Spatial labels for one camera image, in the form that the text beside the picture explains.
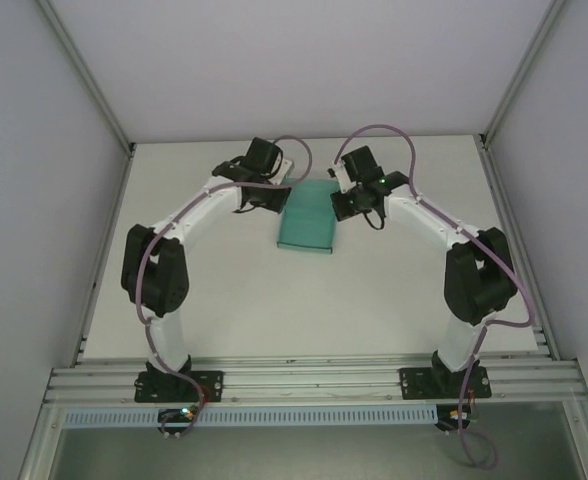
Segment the teal green cloth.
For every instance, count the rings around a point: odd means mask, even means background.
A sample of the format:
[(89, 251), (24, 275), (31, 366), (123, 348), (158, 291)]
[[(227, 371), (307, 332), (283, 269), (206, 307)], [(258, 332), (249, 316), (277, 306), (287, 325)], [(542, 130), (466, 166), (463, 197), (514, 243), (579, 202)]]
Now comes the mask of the teal green cloth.
[(330, 195), (337, 190), (333, 180), (307, 179), (295, 185), (281, 214), (277, 247), (332, 254), (337, 220)]

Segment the grey metal panel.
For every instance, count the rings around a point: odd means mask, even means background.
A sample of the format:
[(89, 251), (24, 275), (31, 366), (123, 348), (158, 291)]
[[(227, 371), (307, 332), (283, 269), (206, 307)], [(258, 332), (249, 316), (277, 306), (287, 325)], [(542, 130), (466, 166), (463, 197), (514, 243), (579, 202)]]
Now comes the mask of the grey metal panel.
[(200, 428), (181, 440), (155, 429), (68, 430), (51, 480), (586, 480), (556, 404), (490, 404), (485, 439), (431, 425)]

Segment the aluminium table side rail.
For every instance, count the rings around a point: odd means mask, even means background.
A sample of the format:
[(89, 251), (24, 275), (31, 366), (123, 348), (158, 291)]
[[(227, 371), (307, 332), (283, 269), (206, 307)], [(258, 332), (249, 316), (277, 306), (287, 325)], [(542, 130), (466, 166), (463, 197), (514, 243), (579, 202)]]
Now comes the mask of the aluminium table side rail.
[(98, 296), (98, 290), (103, 278), (110, 245), (114, 235), (115, 225), (118, 219), (121, 203), (132, 168), (132, 162), (136, 154), (136, 149), (137, 144), (135, 142), (128, 145), (128, 150), (125, 156), (125, 163), (119, 177), (119, 182), (114, 194), (114, 198), (110, 203), (107, 220), (98, 245), (98, 252), (91, 269), (88, 290), (83, 296), (80, 316), (76, 326), (72, 330), (72, 338), (67, 347), (65, 359), (63, 360), (64, 367), (75, 366), (84, 336), (89, 331), (91, 325), (95, 303)]
[(558, 361), (561, 359), (558, 345), (549, 323), (547, 311), (540, 295), (516, 216), (508, 198), (507, 189), (498, 170), (498, 164), (491, 149), (485, 144), (485, 137), (482, 134), (475, 134), (473, 138), (488, 186), (492, 192), (499, 220), (508, 238), (514, 266), (532, 299), (536, 314), (535, 324), (545, 336), (551, 358)]

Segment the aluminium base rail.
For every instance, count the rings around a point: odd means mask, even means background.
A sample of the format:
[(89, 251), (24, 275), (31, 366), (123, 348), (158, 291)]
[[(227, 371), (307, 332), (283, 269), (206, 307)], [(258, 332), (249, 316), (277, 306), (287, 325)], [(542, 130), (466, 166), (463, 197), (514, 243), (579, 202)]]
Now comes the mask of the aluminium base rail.
[[(196, 359), (195, 370), (223, 374), (222, 405), (401, 404), (399, 371), (425, 356)], [(491, 402), (584, 400), (588, 387), (575, 361), (547, 356), (485, 357)], [(44, 401), (68, 406), (130, 406), (140, 362), (80, 363), (52, 371)]]

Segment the aluminium frame post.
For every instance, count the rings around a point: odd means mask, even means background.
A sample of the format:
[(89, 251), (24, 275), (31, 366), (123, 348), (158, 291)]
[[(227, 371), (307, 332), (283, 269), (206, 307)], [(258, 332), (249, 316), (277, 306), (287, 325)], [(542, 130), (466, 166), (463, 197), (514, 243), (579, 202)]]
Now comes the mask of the aluminium frame post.
[(480, 143), (485, 151), (491, 148), (492, 141), (498, 136), (505, 120), (513, 109), (528, 79), (533, 74), (543, 55), (547, 44), (552, 39), (558, 25), (572, 0), (549, 0), (532, 37), (526, 45), (507, 87), (495, 108), (492, 117), (479, 135)]
[(85, 61), (80, 49), (57, 12), (52, 0), (33, 0), (38, 7), (58, 44), (62, 47), (66, 58), (73, 67), (75, 74), (98, 110), (108, 130), (116, 140), (124, 154), (131, 158), (135, 151), (135, 143), (125, 133), (113, 108), (105, 97), (98, 81)]

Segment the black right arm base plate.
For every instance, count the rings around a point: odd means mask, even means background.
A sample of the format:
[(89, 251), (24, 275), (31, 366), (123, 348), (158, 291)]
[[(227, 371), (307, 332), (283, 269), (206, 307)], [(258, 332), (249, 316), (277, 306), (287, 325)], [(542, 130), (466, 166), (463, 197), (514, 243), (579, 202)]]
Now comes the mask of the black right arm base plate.
[[(408, 367), (399, 371), (404, 400), (455, 399), (460, 395), (465, 371), (450, 372), (434, 367)], [(489, 376), (485, 367), (475, 365), (468, 378), (465, 396), (472, 392), (476, 398), (492, 397)]]

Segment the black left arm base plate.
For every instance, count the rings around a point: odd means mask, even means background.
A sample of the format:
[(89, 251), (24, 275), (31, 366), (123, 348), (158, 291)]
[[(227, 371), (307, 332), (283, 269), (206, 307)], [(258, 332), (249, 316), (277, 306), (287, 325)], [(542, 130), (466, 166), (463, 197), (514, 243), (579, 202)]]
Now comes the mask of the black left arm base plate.
[[(200, 386), (206, 402), (221, 401), (224, 372), (192, 371), (188, 375)], [(134, 381), (135, 403), (185, 403), (199, 401), (196, 388), (187, 380), (152, 368), (138, 374)]]

